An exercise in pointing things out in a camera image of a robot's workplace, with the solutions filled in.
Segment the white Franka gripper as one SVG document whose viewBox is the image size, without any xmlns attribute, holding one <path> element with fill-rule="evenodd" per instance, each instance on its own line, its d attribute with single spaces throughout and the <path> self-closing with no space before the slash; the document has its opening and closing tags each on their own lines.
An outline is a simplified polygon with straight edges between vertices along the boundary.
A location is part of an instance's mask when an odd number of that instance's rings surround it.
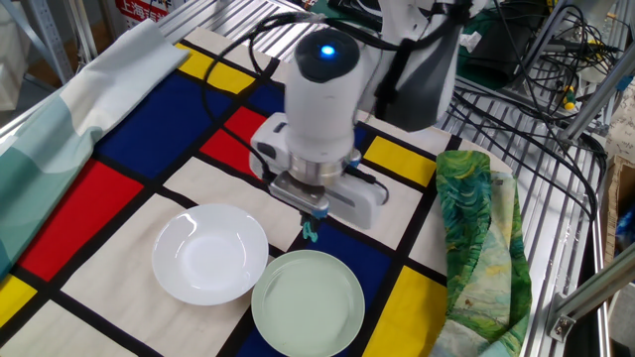
<svg viewBox="0 0 635 357">
<path fill-rule="evenodd" d="M 354 148 L 351 118 L 328 119 L 322 127 L 277 112 L 250 145 L 251 171 L 267 183 L 270 194 L 301 212 L 304 233 L 317 232 L 330 214 L 369 229 L 388 200 L 388 189 L 357 168 L 361 153 Z"/>
</svg>

